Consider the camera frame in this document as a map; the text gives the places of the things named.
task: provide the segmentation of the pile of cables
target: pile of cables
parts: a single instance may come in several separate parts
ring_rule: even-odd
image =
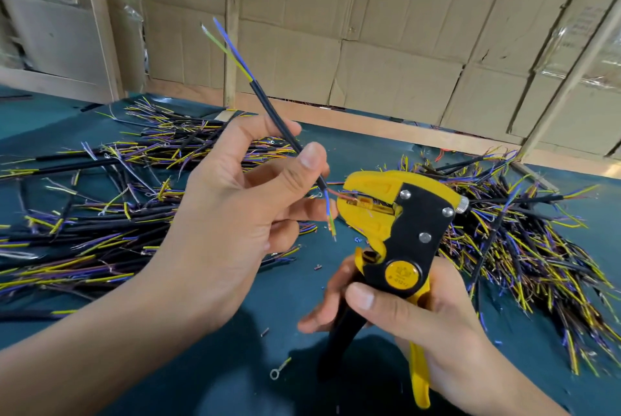
[[[469,198],[470,207],[455,216],[439,254],[470,277],[468,290],[484,328],[479,309],[481,281],[487,280],[499,295],[512,295],[524,312],[538,309],[551,317],[573,373],[579,374],[580,360],[596,375],[598,368],[606,371],[598,360],[602,353],[619,366],[615,352],[621,336],[595,306],[599,301],[618,323],[609,301],[619,299],[618,291],[583,248],[555,229],[586,226],[559,202],[584,197],[595,186],[562,195],[533,184],[528,176],[509,182],[515,155],[487,154],[446,166],[434,166],[424,157],[411,166],[404,156],[399,170],[432,177]],[[552,213],[542,213],[538,205],[547,205]]]
[[[80,150],[3,163],[0,182],[19,184],[24,222],[0,225],[0,303],[17,302],[42,290],[92,301],[142,270],[181,203],[184,189],[175,184],[211,151],[228,124],[178,114],[145,97],[125,111],[128,120],[110,116],[142,127],[140,133],[130,134],[136,135],[134,141],[96,148],[82,143]],[[242,168],[252,169],[294,153],[281,138],[254,141]],[[98,198],[82,181],[97,173],[101,173],[99,182],[114,187],[112,199]],[[65,183],[56,174],[64,174]],[[27,187],[32,177],[43,180],[46,190],[60,196],[63,207],[43,212],[30,205]],[[312,223],[299,222],[299,228],[301,235],[317,231]],[[291,262],[298,250],[299,246],[293,246],[268,255],[261,267]],[[74,311],[3,310],[0,321],[53,320]]]

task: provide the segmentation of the cardboard wall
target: cardboard wall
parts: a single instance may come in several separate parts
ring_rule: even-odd
[[[241,0],[239,49],[270,96],[519,143],[550,99],[539,76],[525,91],[568,1]],[[222,21],[225,0],[143,3],[151,77],[222,87],[222,55],[200,23]],[[241,74],[237,88],[250,92]],[[609,118],[621,102],[581,92],[563,117],[581,116],[585,97],[601,97]],[[541,146],[599,155],[618,135],[596,126],[582,140],[559,125]]]

